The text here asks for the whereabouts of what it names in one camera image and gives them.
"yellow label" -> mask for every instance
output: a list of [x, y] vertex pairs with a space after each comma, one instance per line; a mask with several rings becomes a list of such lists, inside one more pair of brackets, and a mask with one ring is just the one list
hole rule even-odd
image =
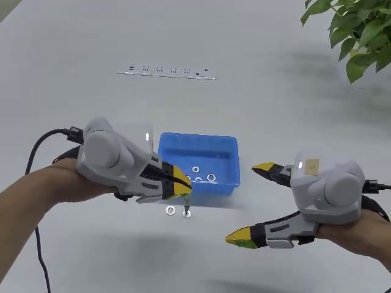
[[304, 174], [315, 176], [319, 173], [319, 159], [308, 159], [305, 161]]

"blue plastic tray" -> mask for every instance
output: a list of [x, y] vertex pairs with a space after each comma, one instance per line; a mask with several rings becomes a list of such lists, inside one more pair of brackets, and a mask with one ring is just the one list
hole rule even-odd
[[[238, 141], [234, 137], [165, 132], [158, 153], [190, 176], [193, 195], [230, 195], [240, 185]], [[192, 171], [195, 166], [198, 173]], [[215, 181], [207, 180], [211, 173]]]

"green leaf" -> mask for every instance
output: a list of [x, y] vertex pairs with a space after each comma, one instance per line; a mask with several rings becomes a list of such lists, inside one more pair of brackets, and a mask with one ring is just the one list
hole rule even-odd
[[357, 11], [357, 17], [364, 21], [367, 19], [371, 12], [371, 9], [360, 9], [359, 11]]
[[332, 0], [316, 0], [300, 18], [301, 24], [305, 25], [305, 22], [311, 15], [321, 14], [328, 11], [331, 8]]
[[354, 3], [354, 0], [339, 0], [337, 3], [335, 3], [334, 6], [351, 5], [353, 3]]
[[379, 11], [384, 14], [391, 15], [391, 9], [380, 8]]
[[343, 41], [341, 45], [341, 53], [340, 53], [339, 61], [344, 59], [346, 55], [348, 55], [349, 52], [352, 51], [354, 44], [356, 44], [356, 40], [353, 38], [347, 38], [345, 41]]
[[391, 44], [385, 45], [380, 49], [379, 54], [377, 56], [376, 62], [376, 72], [379, 72], [388, 64], [391, 63]]
[[354, 56], [353, 62], [357, 66], [368, 67], [376, 61], [377, 55], [378, 54], [376, 52], [369, 52], [366, 54], [358, 54], [358, 55]]
[[360, 46], [367, 45], [378, 33], [380, 33], [386, 26], [390, 24], [390, 20], [386, 21], [385, 23], [381, 20], [373, 20], [368, 23], [365, 29], [362, 31]]
[[371, 50], [378, 50], [388, 42], [389, 42], [388, 36], [380, 32], [367, 44], [367, 47]]
[[306, 2], [304, 2], [304, 6], [305, 6], [305, 9], [308, 8], [308, 5], [310, 5], [312, 0], [306, 0]]
[[334, 14], [334, 17], [331, 20], [330, 27], [328, 28], [328, 30], [329, 30], [329, 38], [331, 38], [332, 33], [338, 27], [337, 23], [338, 23], [338, 21], [340, 21], [342, 19], [341, 15], [343, 15], [345, 12], [346, 12], [346, 8], [345, 8], [345, 6], [342, 6]]
[[368, 64], [367, 60], [368, 60], [367, 54], [358, 54], [349, 59], [348, 63], [346, 64], [346, 73], [348, 75], [348, 79], [350, 83], [355, 82], [356, 80], [360, 79], [364, 75], [365, 70], [367, 70], [367, 68], [371, 65]]
[[348, 29], [336, 29], [335, 32], [332, 33], [330, 38], [331, 48], [334, 48], [337, 44], [346, 39], [349, 34], [350, 30]]
[[335, 25], [343, 29], [354, 29], [362, 23], [362, 20], [357, 16], [357, 14], [347, 14], [336, 21]]

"white tabletop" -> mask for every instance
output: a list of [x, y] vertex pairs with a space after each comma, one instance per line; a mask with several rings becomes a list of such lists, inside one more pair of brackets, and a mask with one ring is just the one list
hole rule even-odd
[[[327, 241], [293, 250], [226, 244], [232, 231], [296, 210], [288, 189], [250, 168], [292, 163], [299, 150], [348, 153], [368, 178], [391, 182], [390, 112], [335, 77], [330, 15], [299, 19], [301, 1], [35, 0], [0, 24], [1, 188], [23, 174], [53, 128], [149, 121], [162, 132], [235, 136], [241, 185], [225, 208], [124, 204], [111, 195], [62, 204], [43, 220], [54, 293], [382, 293], [389, 273]], [[217, 81], [122, 76], [131, 63], [210, 67]], [[34, 165], [73, 145], [47, 141]], [[376, 196], [391, 212], [391, 195]], [[32, 237], [4, 292], [41, 293]]]

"black strap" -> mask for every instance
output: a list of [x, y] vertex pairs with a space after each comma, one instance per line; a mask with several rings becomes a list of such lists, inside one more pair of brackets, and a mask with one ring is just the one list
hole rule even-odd
[[79, 150], [80, 150], [80, 146], [77, 146], [75, 148], [70, 149], [69, 151], [66, 151], [64, 154], [61, 154], [60, 156], [55, 158], [52, 164], [62, 159], [77, 159], [79, 156]]

